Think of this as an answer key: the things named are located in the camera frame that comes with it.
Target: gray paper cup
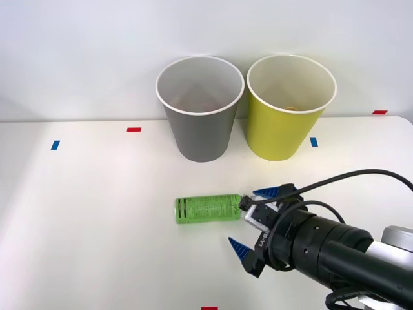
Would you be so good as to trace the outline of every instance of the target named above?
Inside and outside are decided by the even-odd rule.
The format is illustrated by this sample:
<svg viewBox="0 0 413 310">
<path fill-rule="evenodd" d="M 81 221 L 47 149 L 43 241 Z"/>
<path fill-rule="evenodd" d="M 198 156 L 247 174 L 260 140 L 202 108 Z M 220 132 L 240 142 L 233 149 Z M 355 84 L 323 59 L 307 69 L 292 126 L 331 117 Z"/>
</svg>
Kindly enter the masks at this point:
<svg viewBox="0 0 413 310">
<path fill-rule="evenodd" d="M 163 69 L 156 94 L 183 156 L 206 162 L 224 154 L 244 87 L 240 71 L 217 57 L 188 57 Z"/>
</svg>

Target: robotic arm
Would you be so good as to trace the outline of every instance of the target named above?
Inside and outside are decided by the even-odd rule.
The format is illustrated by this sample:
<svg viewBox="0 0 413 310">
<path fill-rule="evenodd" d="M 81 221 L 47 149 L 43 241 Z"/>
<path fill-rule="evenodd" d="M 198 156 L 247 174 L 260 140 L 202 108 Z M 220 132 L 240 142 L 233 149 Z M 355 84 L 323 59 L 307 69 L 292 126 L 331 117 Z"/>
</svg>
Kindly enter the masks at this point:
<svg viewBox="0 0 413 310">
<path fill-rule="evenodd" d="M 284 272 L 297 269 L 332 290 L 326 297 L 328 309 L 354 309 L 345 300 L 355 297 L 373 308 L 390 302 L 413 309 L 413 231 L 387 227 L 382 242 L 375 242 L 369 232 L 347 225 L 331 206 L 305 202 L 300 195 L 333 181 L 372 173 L 397 178 L 413 191 L 413 184 L 398 174 L 369 169 L 300 190 L 286 184 L 263 190 L 260 196 L 243 197 L 239 207 L 246 212 L 245 220 L 262 231 L 254 250 L 230 238 L 245 271 L 258 278 L 266 265 Z M 338 222 L 309 212 L 307 205 L 314 204 L 332 211 Z"/>
</svg>

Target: black cable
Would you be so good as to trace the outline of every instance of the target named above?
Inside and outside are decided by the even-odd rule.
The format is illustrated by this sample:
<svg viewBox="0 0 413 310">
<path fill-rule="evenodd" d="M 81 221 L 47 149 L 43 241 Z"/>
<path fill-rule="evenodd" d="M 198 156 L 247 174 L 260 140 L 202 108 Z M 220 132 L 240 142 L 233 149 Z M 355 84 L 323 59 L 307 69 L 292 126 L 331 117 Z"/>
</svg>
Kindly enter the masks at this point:
<svg viewBox="0 0 413 310">
<path fill-rule="evenodd" d="M 334 215 L 337 217 L 337 219 L 340 221 L 340 223 L 346 224 L 344 222 L 343 217 L 340 215 L 340 213 L 337 212 L 337 210 L 335 210 L 335 208 L 331 207 L 330 205 L 327 205 L 326 203 L 322 202 L 322 201 L 317 201 L 317 200 L 308 200 L 308 201 L 301 201 L 299 203 L 296 203 L 295 205 L 292 205 L 291 207 L 289 207 L 286 211 L 284 211 L 282 213 L 282 215 L 279 217 L 279 219 L 277 220 L 276 225 L 279 225 L 286 217 L 287 215 L 289 215 L 291 212 L 304 207 L 305 205 L 320 205 L 328 210 L 330 210 L 332 213 L 334 213 Z M 268 237 L 268 244 L 272 243 L 272 239 L 274 237 L 274 234 L 276 232 L 276 229 L 272 229 L 270 236 Z M 268 257 L 270 259 L 270 263 L 274 266 L 278 266 L 277 262 L 275 261 L 274 257 L 272 256 L 272 251 L 271 249 L 269 249 L 268 251 Z M 293 267 L 287 267 L 287 268 L 279 268 L 280 271 L 290 271 L 293 270 Z"/>
<path fill-rule="evenodd" d="M 352 307 L 351 305 L 346 303 L 345 300 L 353 299 L 361 295 L 370 296 L 371 294 L 362 287 L 345 287 L 343 289 L 338 289 L 333 293 L 328 294 L 325 298 L 325 305 L 329 310 L 359 309 Z M 337 305 L 336 302 L 344 302 L 346 303 L 346 305 Z"/>
<path fill-rule="evenodd" d="M 278 196 L 275 198 L 270 198 L 270 199 L 266 199 L 266 200 L 257 200 L 254 201 L 252 200 L 250 202 L 250 205 L 256 205 L 257 203 L 272 203 L 272 202 L 276 202 L 278 200 L 284 199 L 286 197 L 290 197 L 290 196 L 295 196 L 295 195 L 299 195 L 302 194 L 304 192 L 308 192 L 311 191 L 312 189 L 316 189 L 318 187 L 339 181 L 339 180 L 344 180 L 347 178 L 351 178 L 352 176 L 360 176 L 362 174 L 382 174 L 385 176 L 391 176 L 392 178 L 395 178 L 397 180 L 399 180 L 400 182 L 402 182 L 403 184 L 405 184 L 409 189 L 411 189 L 413 191 L 413 183 L 410 182 L 408 179 L 400 176 L 397 173 L 391 172 L 391 171 L 387 171 L 387 170 L 381 170 L 381 169 L 364 169 L 364 170 L 357 170 L 357 171 L 352 171 L 352 172 L 348 172 L 348 173 L 344 173 L 344 174 L 340 174 L 338 176 L 334 176 L 332 178 L 308 185 L 306 187 L 302 187 L 301 189 L 298 189 L 296 191 L 290 192 L 286 195 L 282 195 L 282 196 Z"/>
</svg>

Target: white wall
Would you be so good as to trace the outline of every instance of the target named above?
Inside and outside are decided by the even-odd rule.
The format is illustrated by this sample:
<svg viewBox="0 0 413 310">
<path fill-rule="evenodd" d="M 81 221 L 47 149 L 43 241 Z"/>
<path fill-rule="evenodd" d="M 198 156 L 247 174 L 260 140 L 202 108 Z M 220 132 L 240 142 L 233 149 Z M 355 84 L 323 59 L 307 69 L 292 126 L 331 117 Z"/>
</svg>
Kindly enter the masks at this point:
<svg viewBox="0 0 413 310">
<path fill-rule="evenodd" d="M 276 52 L 332 71 L 329 115 L 413 120 L 412 10 L 407 0 L 1 0 L 0 121 L 161 119 L 154 83 L 172 60 L 211 54 L 246 73 Z"/>
</svg>

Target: blue tape marker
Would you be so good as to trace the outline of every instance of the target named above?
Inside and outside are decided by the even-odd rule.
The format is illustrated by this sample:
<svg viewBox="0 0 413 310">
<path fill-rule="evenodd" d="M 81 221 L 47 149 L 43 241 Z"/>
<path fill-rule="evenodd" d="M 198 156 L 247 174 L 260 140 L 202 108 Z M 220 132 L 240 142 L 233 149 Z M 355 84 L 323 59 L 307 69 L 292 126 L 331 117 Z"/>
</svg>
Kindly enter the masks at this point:
<svg viewBox="0 0 413 310">
<path fill-rule="evenodd" d="M 316 138 L 316 137 L 310 137 L 310 141 L 311 141 L 311 146 L 312 146 L 312 147 L 318 147 L 318 143 L 317 143 L 317 138 Z"/>
<path fill-rule="evenodd" d="M 57 148 L 59 147 L 59 144 L 60 144 L 60 140 L 55 140 L 50 150 L 57 150 Z"/>
</svg>

